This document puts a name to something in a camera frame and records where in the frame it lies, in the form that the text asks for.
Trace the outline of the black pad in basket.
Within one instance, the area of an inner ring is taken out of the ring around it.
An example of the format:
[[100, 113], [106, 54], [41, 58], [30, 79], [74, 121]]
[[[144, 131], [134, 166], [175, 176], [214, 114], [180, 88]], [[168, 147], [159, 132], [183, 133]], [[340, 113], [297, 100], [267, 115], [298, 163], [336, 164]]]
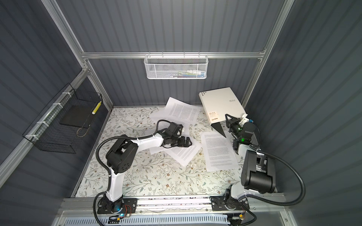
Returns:
[[84, 128], [90, 127], [95, 115], [92, 115], [92, 108], [87, 106], [72, 106], [60, 120], [60, 125]]

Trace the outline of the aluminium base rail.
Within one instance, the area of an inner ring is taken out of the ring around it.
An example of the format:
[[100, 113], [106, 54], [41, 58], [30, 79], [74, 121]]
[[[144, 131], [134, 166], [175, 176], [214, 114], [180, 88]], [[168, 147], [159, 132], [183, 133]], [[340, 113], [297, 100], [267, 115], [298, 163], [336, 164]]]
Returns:
[[213, 202], [209, 195], [136, 196], [125, 218], [117, 214], [100, 214], [95, 219], [93, 201], [88, 198], [65, 199], [53, 221], [54, 226], [295, 226], [288, 207], [275, 206], [249, 198], [242, 207], [228, 209]]

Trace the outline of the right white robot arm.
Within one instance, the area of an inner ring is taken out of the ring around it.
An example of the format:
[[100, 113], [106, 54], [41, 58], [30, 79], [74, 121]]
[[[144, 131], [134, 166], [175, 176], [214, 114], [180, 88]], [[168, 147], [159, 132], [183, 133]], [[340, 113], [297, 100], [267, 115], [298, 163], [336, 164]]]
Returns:
[[245, 154], [240, 182], [230, 185], [222, 196], [211, 196], [213, 211], [245, 211], [249, 209], [247, 195], [273, 193], [275, 161], [260, 153], [261, 135], [254, 122], [246, 117], [225, 115], [226, 127], [233, 136], [232, 147], [236, 154]]

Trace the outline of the printed paper sheet back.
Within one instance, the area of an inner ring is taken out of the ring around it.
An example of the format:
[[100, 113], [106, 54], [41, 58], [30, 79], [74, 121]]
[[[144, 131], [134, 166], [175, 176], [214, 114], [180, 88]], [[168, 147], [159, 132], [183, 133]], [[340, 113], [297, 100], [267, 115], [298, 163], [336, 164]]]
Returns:
[[201, 108], [169, 97], [164, 113], [167, 117], [194, 124]]

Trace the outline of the black white file folder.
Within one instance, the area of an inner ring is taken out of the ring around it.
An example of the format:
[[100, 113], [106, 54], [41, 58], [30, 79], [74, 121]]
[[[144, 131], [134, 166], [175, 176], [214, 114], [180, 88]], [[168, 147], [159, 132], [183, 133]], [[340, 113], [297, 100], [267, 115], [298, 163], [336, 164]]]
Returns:
[[214, 89], [199, 93], [209, 124], [213, 129], [225, 136], [221, 122], [225, 115], [240, 118], [241, 123], [248, 121], [247, 113], [230, 87]]

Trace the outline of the printed paper sheet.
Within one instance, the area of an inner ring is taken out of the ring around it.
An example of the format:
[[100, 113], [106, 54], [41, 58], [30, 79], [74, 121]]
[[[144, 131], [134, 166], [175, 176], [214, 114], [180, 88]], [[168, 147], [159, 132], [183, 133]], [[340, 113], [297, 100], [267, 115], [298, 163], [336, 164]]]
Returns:
[[194, 124], [201, 108], [169, 97], [164, 113], [167, 117]]
[[230, 140], [220, 133], [203, 132], [201, 144], [208, 172], [233, 170], [239, 167]]
[[197, 152], [201, 149], [201, 144], [190, 136], [189, 124], [183, 125], [182, 136], [190, 138], [191, 146], [189, 147], [171, 147], [171, 145], [163, 145], [160, 147], [152, 147], [149, 149], [151, 154], [164, 152], [175, 159], [180, 165], [186, 167], [188, 163], [194, 158]]

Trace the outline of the aluminium frame post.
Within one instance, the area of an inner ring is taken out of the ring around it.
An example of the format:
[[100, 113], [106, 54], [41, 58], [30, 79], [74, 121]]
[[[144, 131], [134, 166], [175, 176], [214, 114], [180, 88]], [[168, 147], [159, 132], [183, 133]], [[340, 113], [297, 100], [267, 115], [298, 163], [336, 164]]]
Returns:
[[71, 49], [72, 53], [74, 54], [80, 66], [89, 71], [88, 78], [92, 83], [94, 89], [102, 95], [103, 104], [105, 105], [107, 110], [109, 111], [112, 110], [114, 105], [113, 102], [111, 101], [110, 96], [108, 95], [107, 91], [102, 85], [90, 61], [82, 56], [84, 50], [80, 42], [78, 41], [75, 33], [73, 32], [70, 24], [68, 23], [66, 17], [61, 11], [61, 8], [59, 7], [58, 3], [56, 1], [44, 0], [42, 1], [42, 4], [44, 5], [45, 9], [51, 16], [53, 22], [55, 23], [58, 30], [62, 34], [63, 38], [65, 39], [66, 43], [68, 44], [69, 48]]

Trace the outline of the yellow marker in basket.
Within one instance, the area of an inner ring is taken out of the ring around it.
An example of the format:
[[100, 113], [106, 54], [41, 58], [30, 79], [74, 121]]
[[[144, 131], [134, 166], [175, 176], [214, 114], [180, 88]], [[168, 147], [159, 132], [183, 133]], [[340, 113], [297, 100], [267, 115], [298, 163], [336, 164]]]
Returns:
[[97, 113], [97, 111], [99, 110], [100, 106], [102, 105], [102, 101], [100, 101], [99, 103], [97, 103], [97, 105], [94, 107], [94, 109], [92, 110], [92, 115], [95, 115]]

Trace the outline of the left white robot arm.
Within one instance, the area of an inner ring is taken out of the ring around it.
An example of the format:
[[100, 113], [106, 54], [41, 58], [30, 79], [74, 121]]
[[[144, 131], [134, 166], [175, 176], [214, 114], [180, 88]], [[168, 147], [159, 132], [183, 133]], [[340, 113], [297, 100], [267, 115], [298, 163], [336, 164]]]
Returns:
[[132, 213], [123, 200], [123, 181], [138, 151], [154, 147], [188, 148], [192, 146], [189, 137], [183, 136], [183, 125], [161, 119], [156, 123], [153, 134], [143, 137], [115, 136], [101, 142], [96, 148], [96, 160], [108, 173], [105, 192], [96, 195], [93, 211], [97, 214], [120, 214], [124, 217]]

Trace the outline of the markers in white basket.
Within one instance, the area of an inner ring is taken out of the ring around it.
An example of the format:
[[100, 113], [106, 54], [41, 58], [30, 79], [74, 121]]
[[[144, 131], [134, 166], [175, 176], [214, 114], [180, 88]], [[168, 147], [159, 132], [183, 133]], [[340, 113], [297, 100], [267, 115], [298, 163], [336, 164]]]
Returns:
[[200, 70], [187, 70], [178, 71], [176, 73], [168, 74], [171, 78], [206, 78], [206, 72]]

